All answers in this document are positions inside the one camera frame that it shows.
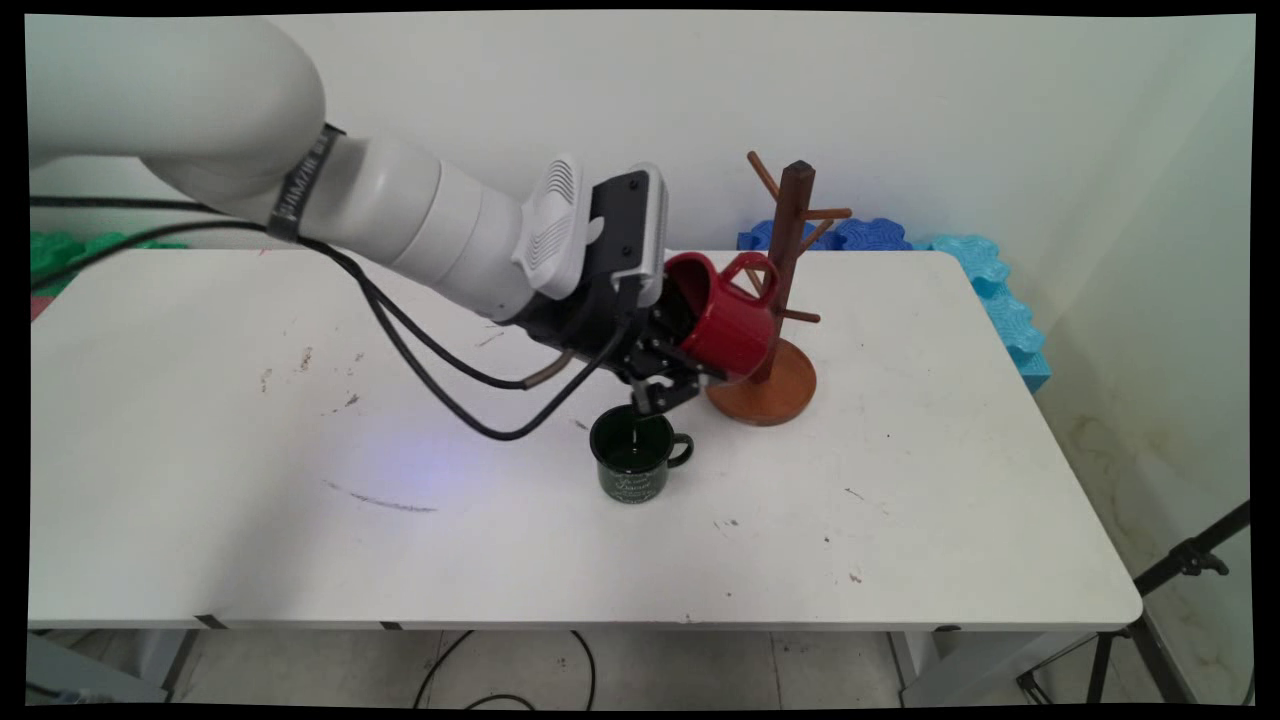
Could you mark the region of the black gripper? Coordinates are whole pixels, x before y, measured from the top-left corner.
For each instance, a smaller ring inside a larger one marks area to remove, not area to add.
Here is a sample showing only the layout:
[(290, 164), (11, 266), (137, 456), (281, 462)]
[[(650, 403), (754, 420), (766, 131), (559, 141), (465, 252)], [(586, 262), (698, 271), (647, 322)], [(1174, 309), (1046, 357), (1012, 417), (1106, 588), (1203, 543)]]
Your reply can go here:
[[(562, 300), (535, 293), (515, 315), (515, 325), (538, 343), (590, 361), (616, 331), (617, 300), (613, 284), (603, 279), (589, 281)], [(726, 372), (681, 350), (696, 324), (694, 315), (678, 284), (663, 277), (658, 300), (635, 309), (627, 333), (602, 363), (630, 386), (630, 405), (639, 416), (666, 414), (707, 387), (728, 382)]]

